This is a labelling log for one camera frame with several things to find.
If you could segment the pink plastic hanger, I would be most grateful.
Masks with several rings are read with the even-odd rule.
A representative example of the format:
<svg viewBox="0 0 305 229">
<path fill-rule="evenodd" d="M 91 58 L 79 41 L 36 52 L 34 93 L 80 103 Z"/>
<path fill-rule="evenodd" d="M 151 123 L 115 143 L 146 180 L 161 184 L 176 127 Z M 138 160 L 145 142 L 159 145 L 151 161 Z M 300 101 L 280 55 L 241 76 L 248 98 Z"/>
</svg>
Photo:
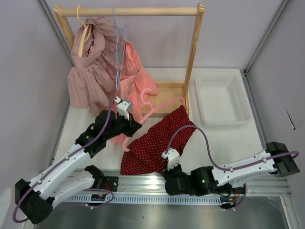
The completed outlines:
<svg viewBox="0 0 305 229">
<path fill-rule="evenodd" d="M 143 118 L 139 121 L 140 124 L 148 118 L 161 118 L 178 109 L 181 105 L 188 111 L 188 101 L 182 96 L 181 87 L 159 87 L 157 95 L 148 95 L 152 88 L 146 87 L 140 93 L 140 99 L 143 103 L 142 113 Z"/>
</svg>

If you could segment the red polka dot skirt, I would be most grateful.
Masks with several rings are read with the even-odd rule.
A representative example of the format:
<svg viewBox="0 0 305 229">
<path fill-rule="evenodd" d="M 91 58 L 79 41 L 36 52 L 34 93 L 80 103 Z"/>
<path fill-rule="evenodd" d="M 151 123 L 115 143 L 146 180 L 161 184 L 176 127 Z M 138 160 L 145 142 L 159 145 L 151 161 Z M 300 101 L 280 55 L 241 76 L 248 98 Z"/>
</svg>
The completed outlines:
<svg viewBox="0 0 305 229">
<path fill-rule="evenodd" d="M 190 121 L 185 107 L 181 105 L 127 146 L 128 151 L 124 152 L 121 161 L 121 175 L 162 173 L 166 165 L 162 153 L 168 144 L 182 155 L 189 138 L 195 131 L 192 127 L 185 128 L 173 141 L 170 141 L 174 133 L 185 125 L 193 125 L 193 122 Z"/>
</svg>

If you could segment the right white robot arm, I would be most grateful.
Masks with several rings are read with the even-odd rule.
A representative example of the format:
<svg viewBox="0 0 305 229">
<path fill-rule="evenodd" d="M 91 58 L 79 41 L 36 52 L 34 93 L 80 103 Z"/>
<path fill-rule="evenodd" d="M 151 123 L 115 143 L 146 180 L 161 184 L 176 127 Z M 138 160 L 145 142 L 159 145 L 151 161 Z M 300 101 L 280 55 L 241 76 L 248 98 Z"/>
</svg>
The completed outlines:
<svg viewBox="0 0 305 229">
<path fill-rule="evenodd" d="M 167 162 L 163 170 L 165 190 L 170 196 L 229 193 L 256 177 L 267 174 L 286 177 L 299 173 L 295 162 L 298 156 L 298 151 L 288 151 L 285 144 L 270 142 L 248 158 L 222 166 L 199 167 L 187 174 L 182 171 L 180 154 L 170 148 L 162 153 L 162 159 Z"/>
</svg>

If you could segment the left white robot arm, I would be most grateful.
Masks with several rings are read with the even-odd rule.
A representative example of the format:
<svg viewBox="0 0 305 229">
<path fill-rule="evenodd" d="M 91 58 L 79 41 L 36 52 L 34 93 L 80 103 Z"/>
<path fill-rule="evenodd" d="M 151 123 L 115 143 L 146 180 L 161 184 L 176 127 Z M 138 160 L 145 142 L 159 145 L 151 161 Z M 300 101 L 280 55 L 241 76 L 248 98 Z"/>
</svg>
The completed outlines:
<svg viewBox="0 0 305 229">
<path fill-rule="evenodd" d="M 13 221 L 24 222 L 17 219 L 17 212 L 21 210 L 26 220 L 39 224 L 61 202 L 83 190 L 111 193 L 104 173 L 96 166 L 87 166 L 74 177 L 70 174 L 102 151 L 108 140 L 121 134 L 131 137 L 142 127 L 131 113 L 128 115 L 125 117 L 111 110 L 100 112 L 94 123 L 80 134 L 59 161 L 29 181 L 19 180 L 14 187 L 16 208 L 12 215 Z"/>
</svg>

